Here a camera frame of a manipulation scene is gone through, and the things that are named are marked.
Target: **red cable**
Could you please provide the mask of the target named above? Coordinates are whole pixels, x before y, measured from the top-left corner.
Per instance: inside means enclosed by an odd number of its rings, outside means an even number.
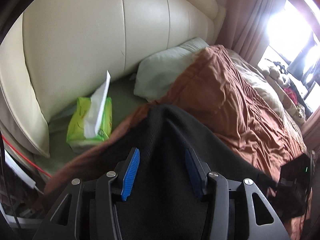
[[[26,162],[28,162],[30,165],[32,165],[33,167],[35,167],[38,171],[42,172],[43,174],[47,175],[49,178],[51,178],[52,176],[45,172],[43,169],[41,169],[39,166],[37,166],[35,163],[33,163],[31,160],[29,160],[27,157],[25,157],[21,152],[19,152],[15,147],[13,147],[13,145],[2,135],[2,139],[5,141],[5,143],[7,145],[10,146],[10,148],[12,150],[14,150],[18,155],[20,155],[24,160],[26,160]]]

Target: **brown blanket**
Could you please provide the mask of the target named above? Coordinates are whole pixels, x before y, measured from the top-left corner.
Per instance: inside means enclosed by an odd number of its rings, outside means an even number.
[[[105,143],[68,163],[47,183],[45,195],[86,170],[87,179],[104,170],[97,156],[147,116],[152,105],[179,106],[207,126],[230,149],[278,181],[280,166],[301,154],[301,147],[283,122],[257,92],[240,76],[223,46],[204,49],[159,100],[139,107]]]

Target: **metal rivet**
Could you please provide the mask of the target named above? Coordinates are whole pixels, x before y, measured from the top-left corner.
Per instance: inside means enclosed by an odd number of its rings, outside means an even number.
[[[112,178],[116,175],[116,173],[114,171],[108,171],[107,172],[107,177]]]
[[[247,185],[252,185],[253,181],[252,181],[252,179],[244,179],[244,183]]]
[[[78,185],[80,183],[80,180],[79,179],[73,179],[71,181],[72,185]]]
[[[210,172],[209,172],[209,176],[210,176],[211,178],[216,178],[216,177],[219,176],[219,174],[218,174],[217,172],[215,172],[215,171],[210,171]]]

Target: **white pillow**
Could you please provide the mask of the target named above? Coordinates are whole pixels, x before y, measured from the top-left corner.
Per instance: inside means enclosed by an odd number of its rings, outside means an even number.
[[[201,38],[195,38],[145,58],[139,64],[133,93],[148,101],[161,98],[193,63],[192,55],[208,46]]]

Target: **stuffed toy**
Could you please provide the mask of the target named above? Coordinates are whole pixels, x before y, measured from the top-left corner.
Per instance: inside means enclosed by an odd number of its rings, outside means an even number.
[[[259,62],[259,68],[261,69],[261,74],[264,77],[270,76],[278,83],[281,88],[290,87],[290,79],[288,75],[282,74],[273,62],[267,59],[262,59]]]

